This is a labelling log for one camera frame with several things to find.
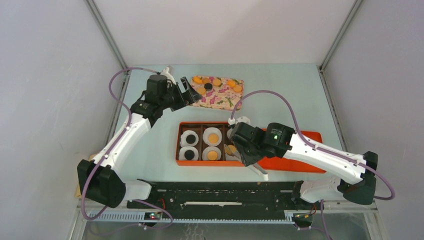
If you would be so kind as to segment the round yellow biscuit bottom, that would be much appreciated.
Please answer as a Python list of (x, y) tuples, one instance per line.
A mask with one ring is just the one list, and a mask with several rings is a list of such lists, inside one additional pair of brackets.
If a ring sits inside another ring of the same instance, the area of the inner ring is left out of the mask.
[(229, 156), (235, 156), (237, 149), (234, 145), (224, 145), (225, 153)]

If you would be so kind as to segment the metal tongs white handle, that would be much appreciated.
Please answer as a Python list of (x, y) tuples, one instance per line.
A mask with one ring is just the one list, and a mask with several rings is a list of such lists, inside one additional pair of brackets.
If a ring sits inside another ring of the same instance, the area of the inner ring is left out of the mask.
[(259, 175), (263, 178), (264, 181), (269, 180), (269, 174), (268, 172), (263, 169), (258, 163), (248, 163), (245, 159), (243, 159), (243, 156), (240, 154), (241, 162), (246, 168), (250, 169), (255, 174)]

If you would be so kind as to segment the floral serving tray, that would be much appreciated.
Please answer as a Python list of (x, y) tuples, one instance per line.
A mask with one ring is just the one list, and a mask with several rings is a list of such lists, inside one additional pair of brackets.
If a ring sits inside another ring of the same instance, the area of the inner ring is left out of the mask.
[[(206, 91), (204, 95), (201, 95), (202, 99), (194, 103), (193, 104), (194, 107), (231, 111), (234, 109), (237, 102), (241, 100), (241, 98), (244, 96), (245, 83), (241, 79), (219, 77), (219, 76), (205, 76), (205, 75), (195, 75), (195, 76), (198, 76), (200, 78), (210, 78), (211, 84), (214, 78), (221, 79), (221, 86), (214, 86), (212, 84), (213, 89), (210, 91)], [(198, 88), (204, 87), (204, 84), (194, 83), (192, 78), (190, 80), (190, 84), (196, 91)], [(236, 82), (237, 85), (242, 86), (243, 90), (241, 92), (234, 92), (233, 88), (230, 88), (226, 84), (228, 80), (233, 80), (234, 82)]]

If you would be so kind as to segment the orange box lid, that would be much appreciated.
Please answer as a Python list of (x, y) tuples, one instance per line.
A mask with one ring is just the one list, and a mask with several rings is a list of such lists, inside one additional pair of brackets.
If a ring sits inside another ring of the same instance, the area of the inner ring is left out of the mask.
[(294, 159), (264, 157), (258, 164), (265, 170), (324, 174), (325, 170)]

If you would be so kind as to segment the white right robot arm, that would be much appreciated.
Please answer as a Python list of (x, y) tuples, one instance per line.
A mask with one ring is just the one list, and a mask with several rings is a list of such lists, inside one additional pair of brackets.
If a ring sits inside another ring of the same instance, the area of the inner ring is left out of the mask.
[(245, 167), (265, 157), (278, 157), (306, 163), (333, 175), (297, 182), (290, 196), (291, 204), (297, 209), (319, 200), (343, 198), (359, 205), (370, 205), (374, 200), (378, 155), (372, 151), (364, 154), (340, 151), (276, 122), (266, 129), (239, 122), (232, 128), (229, 139)]

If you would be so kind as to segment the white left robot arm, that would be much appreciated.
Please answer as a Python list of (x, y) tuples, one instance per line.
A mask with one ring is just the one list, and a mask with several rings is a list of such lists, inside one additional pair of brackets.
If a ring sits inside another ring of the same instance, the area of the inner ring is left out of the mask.
[(158, 194), (151, 190), (151, 184), (143, 180), (124, 182), (119, 173), (136, 143), (162, 117), (164, 110), (176, 111), (202, 99), (186, 77), (180, 80), (183, 89), (168, 73), (148, 78), (140, 98), (127, 109), (128, 117), (119, 131), (92, 160), (83, 159), (77, 165), (84, 197), (109, 208), (128, 200), (138, 200), (145, 208), (156, 206)]

